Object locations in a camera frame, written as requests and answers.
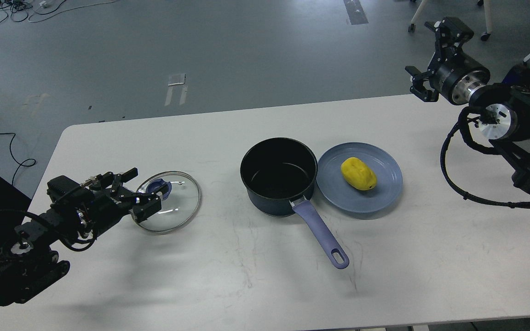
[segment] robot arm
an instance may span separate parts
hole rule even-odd
[[[160,211],[160,197],[168,192],[168,184],[150,193],[135,193],[122,186],[137,175],[136,168],[124,174],[107,172],[83,184],[60,176],[48,182],[52,205],[47,212],[38,216],[0,210],[31,218],[13,229],[16,239],[0,247],[0,306],[25,303],[68,273],[69,262],[59,261],[58,252],[50,249],[55,241],[82,251],[123,216],[130,213],[136,222],[142,222]],[[86,246],[75,248],[75,244]]]
[[[530,208],[530,203],[497,203],[480,199],[455,186],[449,179],[444,158],[449,141],[460,131],[464,142],[483,154],[502,155],[513,167],[515,187],[530,194],[530,151],[515,143],[530,140],[530,70],[515,66],[503,83],[488,85],[490,72],[465,54],[462,46],[473,37],[473,31],[455,17],[445,17],[437,23],[425,23],[435,32],[435,54],[423,73],[407,66],[412,76],[410,92],[425,102],[435,102],[439,94],[453,105],[468,103],[450,132],[441,152],[441,166],[447,182],[465,199],[488,205]],[[433,90],[427,90],[425,82]],[[475,126],[488,138],[492,147],[476,143],[469,131],[469,115],[475,114]]]

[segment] plate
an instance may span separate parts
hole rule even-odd
[[[352,187],[340,172],[340,165],[348,158],[356,157],[374,170],[377,186],[369,191]],[[336,145],[318,161],[318,188],[330,203],[339,209],[366,214],[386,208],[396,201],[402,192],[402,171],[383,149],[365,143]]]

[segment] black saucepan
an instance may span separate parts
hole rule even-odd
[[[290,138],[271,138],[253,146],[240,164],[248,197],[262,212],[288,216],[296,212],[308,224],[332,264],[343,269],[349,258],[309,199],[318,165],[314,153]]]

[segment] yellow fruit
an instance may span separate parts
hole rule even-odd
[[[340,172],[351,186],[361,191],[371,190],[377,185],[374,170],[356,157],[346,159],[340,165]]]

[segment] purple handle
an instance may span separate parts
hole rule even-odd
[[[305,220],[305,223],[308,224],[308,227],[320,243],[324,253],[330,259],[333,266],[338,269],[345,269],[349,265],[349,257],[345,254],[345,251],[339,245],[337,239],[334,238],[334,235],[318,212],[308,200],[304,200],[298,203],[292,203],[292,209],[296,214],[300,215],[301,218]]]

